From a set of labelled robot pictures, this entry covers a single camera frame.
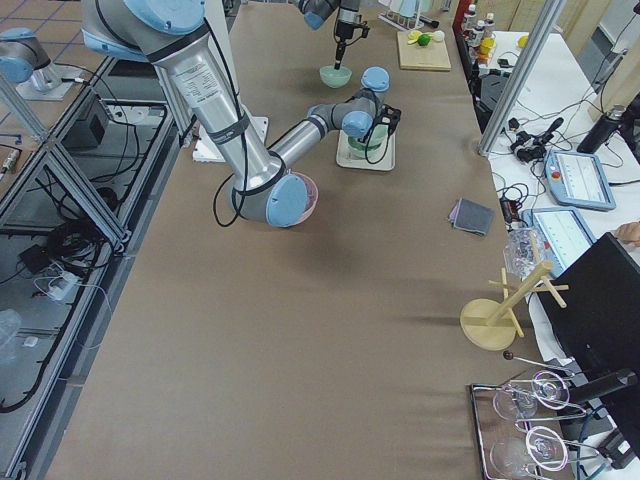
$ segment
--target white table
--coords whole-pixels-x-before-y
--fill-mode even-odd
[[[486,68],[499,68],[497,64],[499,58],[506,58],[510,64],[515,64],[516,56],[505,54],[505,52],[519,54],[521,50],[517,46],[517,40],[525,34],[523,32],[496,32],[495,51]],[[562,116],[565,121],[558,132],[568,137],[572,142],[571,148],[575,149],[595,123],[588,114],[589,103],[583,102],[579,106],[567,108],[557,115],[549,114],[558,112],[582,98],[594,101],[596,94],[562,37],[559,34],[551,34],[518,98],[518,103],[512,111],[512,117],[516,117],[523,123],[528,119],[538,117],[538,115],[546,115],[548,118],[528,122],[522,127],[527,133],[539,134],[545,131],[558,116]],[[504,186],[504,179],[507,186],[522,182],[529,187],[532,193],[536,193],[539,191],[539,183],[531,175],[530,165],[520,162],[512,154],[509,155],[509,146],[515,140],[515,134],[510,133],[509,136],[510,138],[501,135],[489,156],[492,171],[497,174],[494,175],[496,189]],[[562,148],[569,148],[569,144],[562,141],[557,133],[552,142]],[[605,165],[604,170],[608,181],[625,182],[640,179],[640,165],[617,134],[611,139],[609,147],[613,151],[603,145],[596,152]],[[623,164],[620,168],[608,166],[620,165],[621,163]],[[541,168],[542,164],[537,167],[536,172],[540,173]],[[581,209],[582,216],[597,238],[608,231],[615,230],[622,223],[640,218],[640,183],[613,187],[612,189],[617,204],[614,210],[598,212]],[[553,197],[547,192],[537,199],[528,199],[524,202],[523,208],[533,208],[534,206],[535,208],[544,208],[556,205]],[[628,251],[640,263],[640,248],[628,248]],[[532,298],[529,310],[542,357],[545,360],[566,357],[554,338],[549,319],[537,297]],[[597,445],[605,436],[606,434],[594,435],[587,440],[587,443]],[[587,471],[592,473],[598,468],[601,461],[596,459],[583,463]],[[634,459],[624,470],[606,470],[598,478],[602,480],[637,480],[640,478],[640,461],[637,458]]]

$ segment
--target power strip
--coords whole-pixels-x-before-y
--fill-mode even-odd
[[[57,280],[49,286],[47,296],[56,302],[61,302],[69,295],[69,292],[80,282],[80,277],[71,272],[62,272]]]

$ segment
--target green bowl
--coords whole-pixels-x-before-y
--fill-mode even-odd
[[[373,129],[373,133],[371,134],[371,138],[369,139],[369,145],[359,142],[355,138],[349,137],[348,142],[351,152],[359,158],[373,157],[373,154],[378,150],[378,148],[380,148],[382,142],[386,140],[387,131],[387,125],[376,125],[376,128]]]
[[[333,65],[327,65],[320,69],[320,79],[327,87],[340,88],[349,83],[351,73],[347,67],[340,67],[340,70],[336,70]]]

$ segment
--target wine glass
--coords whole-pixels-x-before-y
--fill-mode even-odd
[[[557,433],[547,427],[534,427],[524,439],[507,437],[496,442],[491,447],[489,459],[504,478],[544,479],[546,477],[538,475],[536,467],[557,472],[566,466],[569,454]]]
[[[574,407],[578,413],[569,413],[562,417],[536,417],[539,405],[551,410]],[[502,385],[493,396],[493,408],[505,420],[515,422],[516,428],[522,422],[540,422],[579,418],[585,411],[578,405],[569,403],[569,386],[556,373],[549,370],[537,372],[531,380],[510,380]]]

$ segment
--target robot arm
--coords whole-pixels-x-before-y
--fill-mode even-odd
[[[286,171],[333,129],[365,137],[384,110],[388,74],[370,69],[363,89],[349,101],[312,108],[267,149],[231,85],[227,65],[219,66],[209,50],[210,36],[217,39],[204,22],[203,3],[83,0],[85,44],[105,55],[164,68],[233,170],[228,198],[236,213],[274,226],[292,225],[304,213],[308,192],[298,176]]]
[[[307,24],[314,30],[320,28],[334,10],[340,8],[333,32],[337,44],[334,68],[339,70],[355,31],[362,30],[359,38],[367,38],[369,34],[367,22],[363,22],[362,15],[358,13],[360,0],[298,0],[296,3]]]
[[[0,70],[13,83],[31,79],[39,92],[52,90],[61,83],[55,65],[28,28],[11,28],[0,34]]]

